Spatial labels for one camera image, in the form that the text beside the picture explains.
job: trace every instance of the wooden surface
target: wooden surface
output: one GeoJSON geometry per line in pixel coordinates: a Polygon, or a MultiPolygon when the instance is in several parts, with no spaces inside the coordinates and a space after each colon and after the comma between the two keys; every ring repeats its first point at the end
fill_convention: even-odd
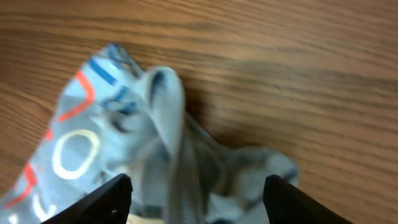
{"type": "Polygon", "coordinates": [[[352,222],[398,223],[397,1],[2,0],[0,192],[108,42],[176,69],[221,142],[285,152],[301,189],[352,222]]]}

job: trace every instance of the wooden table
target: wooden table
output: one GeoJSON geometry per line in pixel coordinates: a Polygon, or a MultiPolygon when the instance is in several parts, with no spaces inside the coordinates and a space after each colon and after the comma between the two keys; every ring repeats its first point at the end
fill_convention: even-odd
{"type": "Polygon", "coordinates": [[[219,141],[288,154],[301,189],[352,222],[398,222],[397,1],[3,0],[1,193],[108,42],[176,69],[219,141]]]}

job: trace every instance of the red stripe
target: red stripe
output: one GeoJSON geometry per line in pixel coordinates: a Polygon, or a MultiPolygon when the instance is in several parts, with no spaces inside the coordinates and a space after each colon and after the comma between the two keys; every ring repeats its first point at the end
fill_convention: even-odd
{"type": "Polygon", "coordinates": [[[51,140],[53,138],[53,133],[51,129],[48,129],[47,132],[45,133],[44,139],[45,140],[51,140]]]}
{"type": "Polygon", "coordinates": [[[26,186],[25,190],[23,191],[22,194],[18,195],[16,198],[8,201],[4,205],[4,208],[11,208],[14,205],[16,205],[17,203],[23,201],[29,195],[32,188],[37,184],[37,179],[34,174],[33,168],[29,163],[26,164],[26,166],[24,168],[24,175],[25,175],[26,182],[27,182],[27,186],[26,186]]]}
{"type": "Polygon", "coordinates": [[[87,107],[89,107],[89,105],[91,105],[92,102],[94,101],[95,91],[94,91],[93,85],[88,81],[88,79],[85,77],[83,72],[78,71],[75,78],[79,81],[80,85],[85,90],[86,98],[77,107],[72,108],[70,111],[67,111],[66,113],[59,116],[58,117],[59,122],[66,121],[67,119],[70,119],[70,118],[78,115],[80,112],[82,112],[87,107]]]}

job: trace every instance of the crumpled fabric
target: crumpled fabric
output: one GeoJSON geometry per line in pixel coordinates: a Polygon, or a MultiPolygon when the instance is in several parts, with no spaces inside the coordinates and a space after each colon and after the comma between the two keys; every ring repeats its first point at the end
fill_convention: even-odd
{"type": "Polygon", "coordinates": [[[130,213],[138,217],[266,223],[265,179],[277,174],[297,186],[295,163],[267,147],[232,150],[184,108],[172,68],[143,71],[109,44],[61,92],[47,134],[0,201],[0,223],[43,222],[122,172],[131,177],[130,213]]]}

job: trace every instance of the blue stripe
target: blue stripe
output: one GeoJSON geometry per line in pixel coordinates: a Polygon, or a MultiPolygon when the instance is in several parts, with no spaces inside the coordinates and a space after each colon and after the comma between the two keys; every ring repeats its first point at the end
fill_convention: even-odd
{"type": "Polygon", "coordinates": [[[128,103],[123,109],[119,110],[120,113],[130,115],[132,111],[136,109],[136,102],[128,103]]]}
{"type": "Polygon", "coordinates": [[[108,104],[110,104],[111,102],[113,102],[113,100],[110,100],[110,99],[108,99],[108,100],[104,100],[103,102],[102,102],[102,107],[103,108],[106,108],[106,109],[108,109],[108,104]]]}
{"type": "Polygon", "coordinates": [[[96,72],[103,80],[105,80],[110,85],[114,85],[116,83],[116,79],[103,68],[101,68],[93,58],[89,59],[88,65],[91,67],[91,69],[94,70],[94,72],[96,72]]]}
{"type": "Polygon", "coordinates": [[[115,57],[115,53],[116,53],[116,46],[114,44],[110,44],[109,45],[109,57],[112,62],[112,64],[118,68],[119,70],[121,70],[123,68],[123,66],[120,64],[120,62],[118,62],[118,59],[115,57]]]}
{"type": "Polygon", "coordinates": [[[127,93],[128,89],[129,88],[122,86],[119,90],[119,93],[115,96],[114,100],[120,102],[123,99],[124,95],[127,93]]]}

